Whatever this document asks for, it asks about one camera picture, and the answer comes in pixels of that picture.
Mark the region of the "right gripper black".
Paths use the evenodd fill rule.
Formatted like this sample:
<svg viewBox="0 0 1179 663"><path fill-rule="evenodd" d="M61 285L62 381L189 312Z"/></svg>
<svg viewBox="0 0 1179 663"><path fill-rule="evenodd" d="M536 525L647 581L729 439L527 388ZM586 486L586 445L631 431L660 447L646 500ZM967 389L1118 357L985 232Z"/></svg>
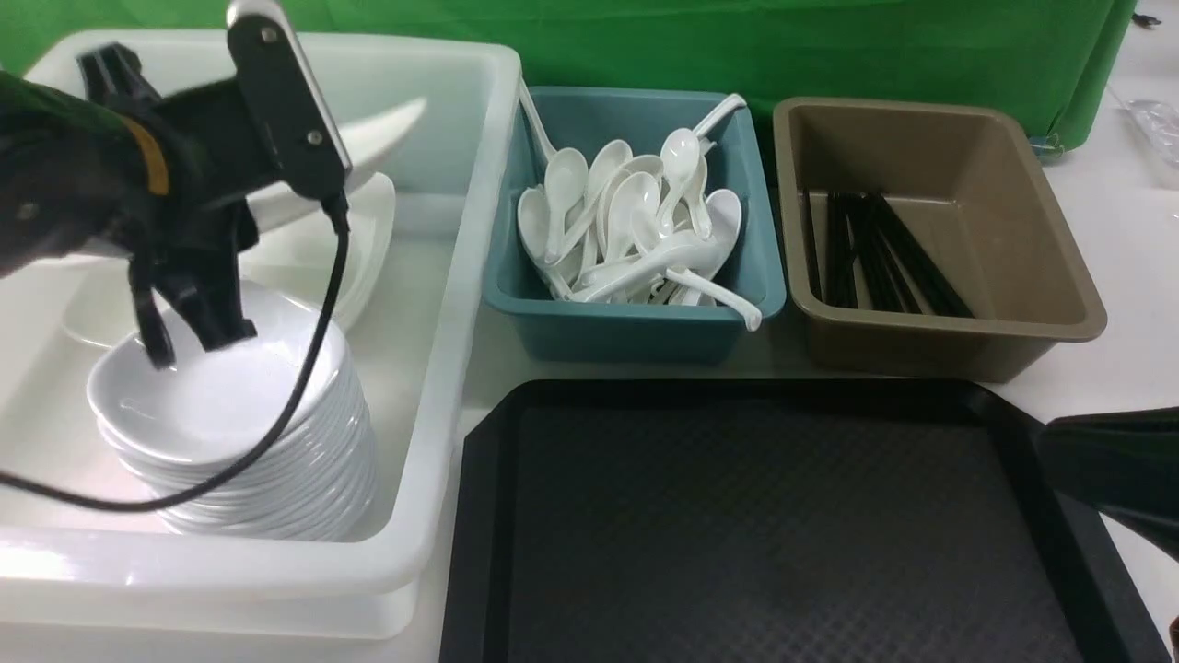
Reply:
<svg viewBox="0 0 1179 663"><path fill-rule="evenodd" d="M1047 483L1178 558L1178 411L1058 418L1036 438Z"/></svg>

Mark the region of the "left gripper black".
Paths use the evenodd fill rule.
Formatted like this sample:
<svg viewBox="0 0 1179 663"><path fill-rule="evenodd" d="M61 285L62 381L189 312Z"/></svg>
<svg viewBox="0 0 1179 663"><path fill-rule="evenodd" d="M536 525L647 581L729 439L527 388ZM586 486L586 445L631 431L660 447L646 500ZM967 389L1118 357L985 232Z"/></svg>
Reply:
<svg viewBox="0 0 1179 663"><path fill-rule="evenodd" d="M249 193L277 180L277 131L265 105L274 85L251 60L233 76L163 94L121 42L77 58L88 130L75 165L75 251L127 260L172 252L237 252L258 230ZM153 297L150 260L129 260L138 336L156 370L174 366L171 336ZM203 352L256 337L241 307L236 262L182 263L162 273L162 297Z"/></svg>

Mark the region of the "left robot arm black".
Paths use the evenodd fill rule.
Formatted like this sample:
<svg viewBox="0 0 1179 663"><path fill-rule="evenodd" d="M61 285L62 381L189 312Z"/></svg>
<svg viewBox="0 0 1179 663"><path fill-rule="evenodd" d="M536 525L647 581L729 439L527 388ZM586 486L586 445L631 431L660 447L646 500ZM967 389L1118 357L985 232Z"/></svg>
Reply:
<svg viewBox="0 0 1179 663"><path fill-rule="evenodd" d="M80 98L4 74L4 275L68 256L125 262L157 368L176 361L159 301L206 352L253 337L239 254L261 230L246 197L279 168L239 83L160 94L121 42L77 67Z"/></svg>

